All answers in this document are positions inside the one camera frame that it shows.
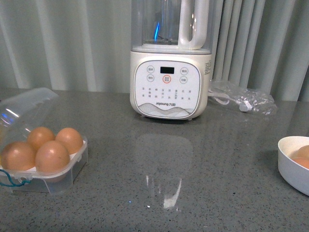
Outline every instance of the blender handle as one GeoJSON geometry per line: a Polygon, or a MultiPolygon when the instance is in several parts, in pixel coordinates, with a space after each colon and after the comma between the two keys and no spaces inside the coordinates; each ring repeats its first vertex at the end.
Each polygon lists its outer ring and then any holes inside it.
{"type": "Polygon", "coordinates": [[[178,46],[181,49],[200,49],[206,40],[208,24],[209,0],[196,0],[194,9],[194,31],[192,40],[189,41],[191,24],[190,0],[182,0],[180,10],[180,25],[178,46]]]}

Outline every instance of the curtain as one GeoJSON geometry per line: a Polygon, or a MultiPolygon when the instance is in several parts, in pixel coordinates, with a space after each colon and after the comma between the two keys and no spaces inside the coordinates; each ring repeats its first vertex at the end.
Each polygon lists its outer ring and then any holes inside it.
{"type": "MultiPolygon", "coordinates": [[[[212,78],[309,101],[309,1],[215,0],[212,78]]],[[[129,92],[130,0],[0,0],[0,87],[129,92]]]]}

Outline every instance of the blue string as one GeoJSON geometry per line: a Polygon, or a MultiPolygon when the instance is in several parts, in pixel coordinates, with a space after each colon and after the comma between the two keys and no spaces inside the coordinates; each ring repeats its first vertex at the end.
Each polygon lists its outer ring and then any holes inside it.
{"type": "Polygon", "coordinates": [[[0,172],[3,172],[5,173],[7,176],[8,176],[8,179],[9,179],[9,182],[11,183],[11,185],[7,185],[7,184],[4,184],[4,183],[1,183],[0,182],[0,186],[5,186],[5,187],[20,187],[20,186],[23,186],[25,184],[30,184],[30,181],[29,180],[23,180],[20,184],[15,184],[10,176],[10,174],[3,170],[3,169],[0,169],[0,172]]]}

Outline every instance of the countertop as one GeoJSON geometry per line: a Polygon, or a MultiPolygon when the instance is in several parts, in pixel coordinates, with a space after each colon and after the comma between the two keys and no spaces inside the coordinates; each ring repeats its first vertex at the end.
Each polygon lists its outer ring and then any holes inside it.
{"type": "Polygon", "coordinates": [[[209,102],[171,121],[141,117],[129,94],[55,92],[43,126],[76,128],[89,161],[61,195],[0,187],[0,231],[309,230],[309,197],[281,177],[277,147],[309,136],[308,102],[277,102],[269,117],[209,102]]]}

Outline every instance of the plastic bag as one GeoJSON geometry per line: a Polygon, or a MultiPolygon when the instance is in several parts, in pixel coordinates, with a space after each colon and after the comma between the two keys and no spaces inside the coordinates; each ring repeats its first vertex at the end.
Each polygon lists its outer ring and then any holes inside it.
{"type": "Polygon", "coordinates": [[[255,89],[242,88],[229,81],[211,80],[208,97],[223,107],[249,114],[272,115],[277,111],[271,95],[255,89]]]}

